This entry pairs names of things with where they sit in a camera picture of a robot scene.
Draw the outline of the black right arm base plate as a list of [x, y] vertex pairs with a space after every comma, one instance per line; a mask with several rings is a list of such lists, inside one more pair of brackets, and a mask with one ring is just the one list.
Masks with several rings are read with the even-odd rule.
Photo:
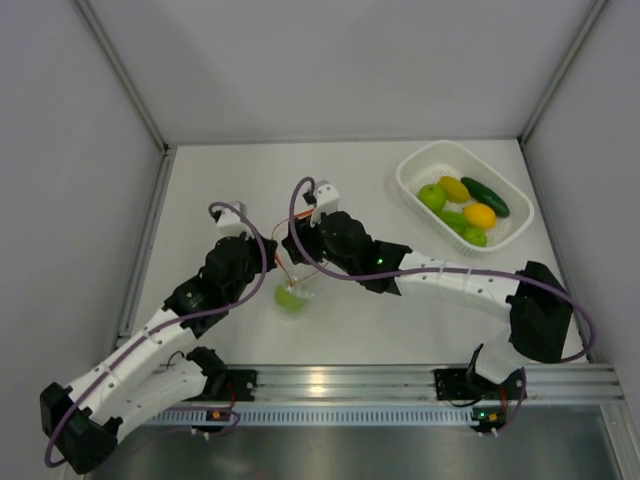
[[494, 384], [466, 368], [437, 369], [434, 379], [437, 399], [457, 407], [470, 407], [482, 401], [518, 400], [525, 385], [521, 371], [513, 372], [501, 384]]

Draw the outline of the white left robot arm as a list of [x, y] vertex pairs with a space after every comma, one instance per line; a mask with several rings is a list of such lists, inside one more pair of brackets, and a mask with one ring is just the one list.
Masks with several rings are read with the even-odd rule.
[[45, 453], [59, 452], [87, 474], [151, 417], [187, 399], [219, 397], [226, 366], [196, 342], [258, 292], [276, 250], [276, 241], [246, 229], [222, 237], [138, 333], [68, 385], [48, 385], [39, 398]]

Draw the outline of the yellow fake lemon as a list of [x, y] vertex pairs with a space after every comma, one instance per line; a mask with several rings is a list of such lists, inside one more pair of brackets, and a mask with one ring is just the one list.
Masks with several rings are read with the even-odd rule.
[[494, 228], [497, 215], [493, 209], [482, 203], [473, 203], [463, 209], [463, 215], [468, 224], [484, 231]]

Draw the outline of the clear zip bag orange seal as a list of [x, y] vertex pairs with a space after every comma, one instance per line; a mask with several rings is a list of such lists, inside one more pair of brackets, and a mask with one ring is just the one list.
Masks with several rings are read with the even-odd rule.
[[297, 291], [301, 291], [304, 296], [310, 299], [310, 304], [304, 309], [308, 309], [310, 305], [319, 297], [322, 284], [319, 271], [313, 266], [304, 263], [294, 264], [291, 260], [282, 242], [288, 235], [288, 220], [284, 219], [276, 224], [271, 233], [271, 239], [278, 243], [275, 262], [282, 273], [282, 279], [277, 283], [288, 283]]

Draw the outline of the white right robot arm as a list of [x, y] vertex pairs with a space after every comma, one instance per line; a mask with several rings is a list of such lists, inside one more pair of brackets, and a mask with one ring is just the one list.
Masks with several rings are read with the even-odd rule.
[[563, 360], [573, 308], [539, 262], [530, 261], [514, 273], [481, 273], [375, 240], [344, 211], [324, 214], [319, 221], [290, 218], [282, 246], [293, 263], [318, 267], [370, 292], [437, 298], [504, 321], [505, 328], [476, 348], [468, 366], [466, 382], [477, 396], [491, 396], [531, 362]]

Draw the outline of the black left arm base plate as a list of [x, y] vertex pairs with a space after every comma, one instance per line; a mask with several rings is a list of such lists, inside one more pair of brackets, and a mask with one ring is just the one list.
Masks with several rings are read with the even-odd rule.
[[256, 370], [231, 368], [208, 379], [196, 399], [225, 404], [254, 402], [256, 385]]

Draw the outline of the yellow-green fake starfruit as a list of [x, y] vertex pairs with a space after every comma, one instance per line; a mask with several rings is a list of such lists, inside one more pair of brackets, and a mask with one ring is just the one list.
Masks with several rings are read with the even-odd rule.
[[467, 187], [455, 177], [443, 176], [439, 179], [438, 185], [444, 190], [449, 202], [461, 204], [471, 199]]

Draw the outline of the light green fake apple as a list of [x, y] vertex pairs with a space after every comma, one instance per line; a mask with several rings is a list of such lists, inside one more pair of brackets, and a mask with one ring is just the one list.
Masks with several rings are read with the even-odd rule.
[[481, 228], [472, 226], [466, 228], [462, 235], [462, 238], [470, 245], [480, 248], [486, 247], [488, 243], [486, 232]]
[[417, 193], [418, 200], [430, 211], [439, 212], [447, 203], [445, 190], [438, 184], [427, 184]]
[[295, 290], [288, 283], [277, 284], [274, 290], [274, 302], [285, 313], [298, 313], [304, 310], [310, 299], [303, 295], [301, 291]]

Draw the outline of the dark green fake cucumber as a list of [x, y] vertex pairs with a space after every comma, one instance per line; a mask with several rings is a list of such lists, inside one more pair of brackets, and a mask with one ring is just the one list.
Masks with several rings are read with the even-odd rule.
[[510, 216], [510, 209], [506, 202], [491, 188], [470, 177], [462, 177], [460, 181], [473, 199], [491, 208], [498, 217]]

